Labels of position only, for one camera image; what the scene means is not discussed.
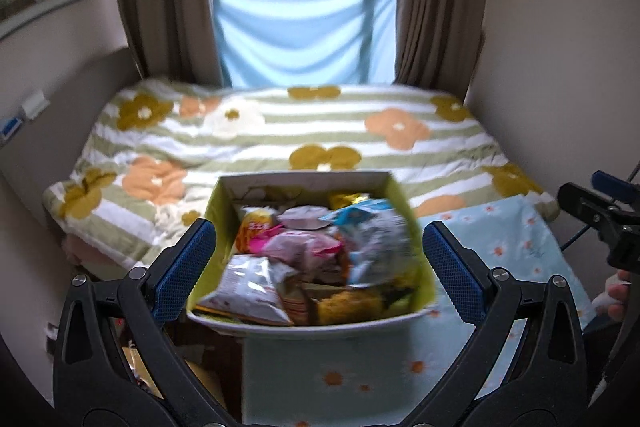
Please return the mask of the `person's right hand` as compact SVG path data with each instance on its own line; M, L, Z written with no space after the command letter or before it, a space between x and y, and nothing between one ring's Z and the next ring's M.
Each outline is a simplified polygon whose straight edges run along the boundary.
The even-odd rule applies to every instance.
M614 322L623 321L628 307L630 284L631 273L625 270L618 270L606 279L603 293L597 295L592 302L599 317L606 315Z

